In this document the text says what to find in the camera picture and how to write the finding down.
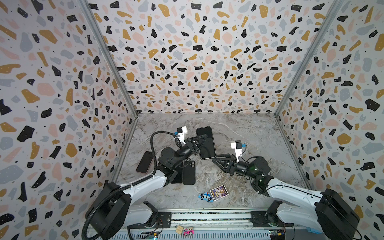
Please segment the black phone case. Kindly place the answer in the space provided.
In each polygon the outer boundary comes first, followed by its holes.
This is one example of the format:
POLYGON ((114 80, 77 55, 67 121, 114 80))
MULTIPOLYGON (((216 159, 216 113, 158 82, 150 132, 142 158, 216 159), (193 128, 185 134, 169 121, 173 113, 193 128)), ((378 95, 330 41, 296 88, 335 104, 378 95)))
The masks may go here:
POLYGON ((196 162, 186 161, 183 165, 183 184, 186 186, 194 185, 196 183, 196 162))

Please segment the large black phone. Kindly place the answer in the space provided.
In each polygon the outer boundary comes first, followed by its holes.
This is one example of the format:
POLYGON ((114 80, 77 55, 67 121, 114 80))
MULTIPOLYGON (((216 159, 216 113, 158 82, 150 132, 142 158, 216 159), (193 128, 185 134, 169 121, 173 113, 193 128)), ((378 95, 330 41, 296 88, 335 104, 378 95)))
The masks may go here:
POLYGON ((177 168, 175 168, 175 172, 177 173, 177 175, 175 176, 175 178, 173 179, 171 184, 181 184, 183 182, 183 168, 182 168, 182 166, 180 165, 177 168))

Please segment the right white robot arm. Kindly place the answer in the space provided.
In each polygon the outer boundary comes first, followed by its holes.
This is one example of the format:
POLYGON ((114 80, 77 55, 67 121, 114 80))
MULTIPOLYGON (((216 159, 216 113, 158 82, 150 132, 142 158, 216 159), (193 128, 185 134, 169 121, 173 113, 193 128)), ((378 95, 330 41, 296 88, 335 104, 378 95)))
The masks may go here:
POLYGON ((274 199, 265 216, 270 225, 298 224, 325 234, 330 240, 355 239, 360 218, 336 191, 321 192, 287 184, 273 177, 268 162, 259 156, 240 161, 224 154, 212 162, 226 174, 249 178, 256 193, 274 199))

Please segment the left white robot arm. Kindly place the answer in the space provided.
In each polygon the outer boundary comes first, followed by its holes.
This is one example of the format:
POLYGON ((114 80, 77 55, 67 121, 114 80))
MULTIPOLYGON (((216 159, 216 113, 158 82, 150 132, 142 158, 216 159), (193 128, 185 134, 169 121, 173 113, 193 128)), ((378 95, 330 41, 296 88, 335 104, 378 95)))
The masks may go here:
POLYGON ((108 183, 86 212, 81 238, 108 240, 123 226, 154 225, 158 210, 148 202, 136 205, 136 201, 170 184, 178 174, 177 167, 191 155, 197 155, 207 138, 206 134, 187 138, 177 151, 164 148, 160 157, 153 157, 153 172, 134 182, 123 185, 108 183), (96 231, 92 237, 87 235, 89 227, 96 231))

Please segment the phone in pink case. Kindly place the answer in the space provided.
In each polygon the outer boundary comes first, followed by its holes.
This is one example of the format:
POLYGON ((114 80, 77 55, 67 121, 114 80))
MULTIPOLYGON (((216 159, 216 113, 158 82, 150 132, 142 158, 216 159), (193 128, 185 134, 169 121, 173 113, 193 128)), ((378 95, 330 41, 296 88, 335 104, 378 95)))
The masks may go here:
POLYGON ((146 151, 143 154, 143 156, 142 156, 142 158, 141 158, 141 160, 140 160, 140 162, 136 168, 136 172, 146 174, 149 170, 149 167, 151 165, 152 160, 153 160, 153 153, 150 151, 146 151))

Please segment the purple card box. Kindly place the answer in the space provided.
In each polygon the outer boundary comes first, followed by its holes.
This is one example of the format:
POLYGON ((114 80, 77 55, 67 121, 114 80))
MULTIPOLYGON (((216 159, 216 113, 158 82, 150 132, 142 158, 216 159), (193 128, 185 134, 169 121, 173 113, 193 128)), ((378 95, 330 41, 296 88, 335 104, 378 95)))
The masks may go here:
POLYGON ((210 195, 213 198, 214 202, 221 200, 229 195, 228 190, 225 185, 220 185, 212 190, 210 190, 210 195))

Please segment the blue toy car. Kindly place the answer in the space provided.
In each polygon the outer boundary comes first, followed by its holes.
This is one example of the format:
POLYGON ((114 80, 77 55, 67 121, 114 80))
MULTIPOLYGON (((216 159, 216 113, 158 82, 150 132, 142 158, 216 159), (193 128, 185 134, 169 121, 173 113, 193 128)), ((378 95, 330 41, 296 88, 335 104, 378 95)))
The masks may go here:
POLYGON ((202 200, 202 201, 206 201, 208 203, 213 203, 214 200, 213 198, 211 197, 210 193, 209 192, 205 192, 205 193, 200 193, 199 194, 199 199, 202 200))

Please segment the pink toy car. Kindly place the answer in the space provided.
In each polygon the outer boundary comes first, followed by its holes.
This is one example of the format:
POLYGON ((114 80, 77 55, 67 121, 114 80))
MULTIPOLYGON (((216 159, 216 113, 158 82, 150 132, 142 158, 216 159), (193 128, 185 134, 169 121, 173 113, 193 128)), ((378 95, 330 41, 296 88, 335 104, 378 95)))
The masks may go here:
POLYGON ((183 236, 184 236, 185 238, 187 238, 187 237, 192 237, 193 235, 194 235, 194 228, 193 228, 193 227, 185 228, 185 229, 184 229, 183 236))

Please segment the small wooden block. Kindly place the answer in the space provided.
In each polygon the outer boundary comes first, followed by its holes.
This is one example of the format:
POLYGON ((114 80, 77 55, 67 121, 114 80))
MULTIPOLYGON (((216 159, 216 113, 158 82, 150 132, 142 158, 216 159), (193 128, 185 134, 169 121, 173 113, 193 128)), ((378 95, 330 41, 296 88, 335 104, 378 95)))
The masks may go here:
POLYGON ((179 234, 179 235, 182 235, 183 232, 184 232, 184 227, 182 227, 182 226, 177 226, 175 232, 176 232, 177 234, 179 234))

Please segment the blue sponge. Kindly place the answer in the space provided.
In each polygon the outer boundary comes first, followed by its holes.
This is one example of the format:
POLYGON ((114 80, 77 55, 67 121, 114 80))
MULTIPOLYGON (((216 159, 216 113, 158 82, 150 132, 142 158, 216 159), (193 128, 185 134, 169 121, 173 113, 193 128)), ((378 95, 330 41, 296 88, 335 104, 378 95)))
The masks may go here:
POLYGON ((317 230, 317 229, 313 229, 313 228, 309 228, 309 227, 307 227, 307 231, 308 231, 309 233, 313 233, 313 234, 323 234, 322 231, 319 231, 319 230, 317 230))

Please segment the aluminium left corner post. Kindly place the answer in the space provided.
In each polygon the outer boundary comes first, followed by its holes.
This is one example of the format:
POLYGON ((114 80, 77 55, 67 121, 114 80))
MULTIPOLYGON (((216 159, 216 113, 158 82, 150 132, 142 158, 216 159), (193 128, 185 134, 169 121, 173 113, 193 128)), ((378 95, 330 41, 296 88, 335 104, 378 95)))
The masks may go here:
POLYGON ((100 50, 101 50, 103 56, 105 57, 106 62, 109 65, 113 76, 115 77, 115 80, 117 81, 118 87, 120 88, 122 95, 127 102, 129 113, 132 115, 133 119, 136 119, 138 117, 138 113, 135 110, 134 104, 131 101, 131 98, 130 98, 130 95, 127 91, 127 88, 126 88, 126 86, 122 80, 122 77, 119 74, 118 68, 117 68, 117 66, 116 66, 116 64, 115 64, 115 62, 114 62, 114 60, 110 54, 108 45, 104 41, 102 32, 101 32, 101 30, 97 24, 96 19, 94 18, 94 15, 91 11, 89 3, 86 0, 79 0, 78 3, 80 5, 82 12, 85 15, 85 19, 87 20, 91 31, 93 32, 93 34, 95 36, 96 42, 98 43, 100 50))

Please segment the aluminium corner post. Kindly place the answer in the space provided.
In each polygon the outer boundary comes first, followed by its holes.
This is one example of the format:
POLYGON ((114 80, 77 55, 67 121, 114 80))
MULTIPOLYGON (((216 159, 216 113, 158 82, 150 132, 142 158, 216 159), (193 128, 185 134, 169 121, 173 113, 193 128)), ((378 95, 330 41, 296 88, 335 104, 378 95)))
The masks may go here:
POLYGON ((93 32, 93 34, 95 36, 96 42, 98 43, 100 50, 101 50, 103 56, 105 57, 106 62, 109 65, 113 76, 115 77, 115 80, 117 81, 118 87, 120 88, 122 95, 127 102, 129 113, 132 115, 133 119, 136 119, 138 117, 138 113, 135 110, 134 104, 131 101, 131 98, 130 98, 130 95, 127 91, 127 88, 126 88, 126 86, 122 80, 122 77, 119 74, 118 68, 117 68, 117 66, 116 66, 116 64, 115 64, 115 62, 114 62, 114 60, 110 54, 108 45, 104 41, 102 32, 101 32, 101 30, 97 24, 96 19, 94 18, 94 15, 91 11, 89 3, 86 0, 79 0, 78 3, 80 5, 82 12, 85 15, 85 19, 87 20, 91 31, 93 32))
POLYGON ((286 90, 281 102, 279 103, 276 112, 274 113, 274 117, 276 119, 278 118, 279 114, 283 111, 285 104, 289 100, 290 94, 294 91, 294 88, 297 85, 297 83, 299 82, 304 71, 306 70, 306 67, 308 66, 311 59, 313 58, 313 56, 317 52, 317 48, 319 47, 324 35, 328 31, 329 27, 331 26, 334 18, 336 17, 337 13, 341 9, 342 5, 343 5, 342 0, 335 0, 331 4, 330 9, 327 12, 326 18, 323 21, 323 24, 321 25, 317 35, 315 36, 313 42, 311 43, 307 54, 305 55, 302 62, 300 63, 299 68, 293 77, 293 80, 291 81, 291 83, 287 87, 287 90, 286 90))

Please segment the aluminium right corner post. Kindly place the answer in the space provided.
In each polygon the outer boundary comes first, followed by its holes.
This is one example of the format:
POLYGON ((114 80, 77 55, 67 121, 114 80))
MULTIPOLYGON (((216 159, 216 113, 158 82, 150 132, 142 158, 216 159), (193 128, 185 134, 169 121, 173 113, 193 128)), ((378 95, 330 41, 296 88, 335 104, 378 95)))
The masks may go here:
POLYGON ((341 9, 342 5, 343 5, 342 0, 335 0, 331 4, 330 9, 327 12, 326 18, 323 21, 323 24, 321 25, 317 35, 315 36, 313 42, 311 43, 307 54, 305 55, 302 62, 300 63, 299 68, 293 77, 293 80, 291 81, 291 83, 287 87, 287 90, 286 90, 281 102, 279 103, 276 112, 274 113, 274 117, 276 119, 278 118, 279 114, 283 111, 285 104, 289 100, 290 94, 294 91, 294 88, 297 85, 297 83, 299 82, 304 71, 306 70, 306 67, 308 66, 311 59, 313 58, 313 56, 317 52, 317 48, 319 47, 324 35, 328 31, 329 27, 331 26, 334 18, 336 17, 337 13, 341 9))

